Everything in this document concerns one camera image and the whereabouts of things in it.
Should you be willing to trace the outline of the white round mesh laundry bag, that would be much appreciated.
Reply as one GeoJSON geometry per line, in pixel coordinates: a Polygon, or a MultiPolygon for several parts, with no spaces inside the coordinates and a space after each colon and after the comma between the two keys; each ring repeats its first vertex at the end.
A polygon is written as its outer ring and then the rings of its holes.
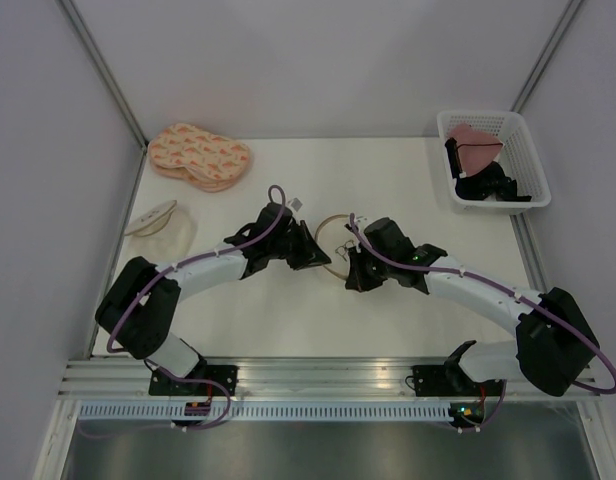
{"type": "Polygon", "coordinates": [[[330,258],[330,263],[322,269],[342,282],[348,279],[350,271],[348,250],[358,247],[358,240],[348,224],[347,214],[334,214],[322,220],[315,230],[317,245],[330,258]]]}

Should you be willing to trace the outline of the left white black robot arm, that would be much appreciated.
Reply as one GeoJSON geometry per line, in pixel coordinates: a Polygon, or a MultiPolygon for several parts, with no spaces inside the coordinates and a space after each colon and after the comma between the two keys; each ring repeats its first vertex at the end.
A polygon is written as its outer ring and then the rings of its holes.
{"type": "Polygon", "coordinates": [[[330,264],[304,221],[268,203],[257,219],[225,238],[216,250],[159,267],[129,260],[99,304],[95,320],[114,344],[152,368],[152,396],[228,397],[236,369],[212,366],[171,331],[179,303],[213,287],[244,280],[283,260],[294,271],[330,264]]]}

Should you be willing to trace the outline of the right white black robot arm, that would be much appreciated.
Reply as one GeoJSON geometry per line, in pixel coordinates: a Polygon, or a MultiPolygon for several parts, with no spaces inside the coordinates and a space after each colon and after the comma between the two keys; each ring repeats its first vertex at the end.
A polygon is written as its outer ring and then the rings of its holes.
{"type": "Polygon", "coordinates": [[[357,243],[347,249],[348,290],[369,292],[393,280],[424,295],[453,301],[493,322],[511,340],[467,340],[443,362],[447,388],[466,395],[482,384],[526,380],[561,397],[589,365],[599,343],[574,297],[554,287],[542,293],[468,271],[445,250],[416,246],[396,222],[381,218],[365,229],[349,223],[357,243]]]}

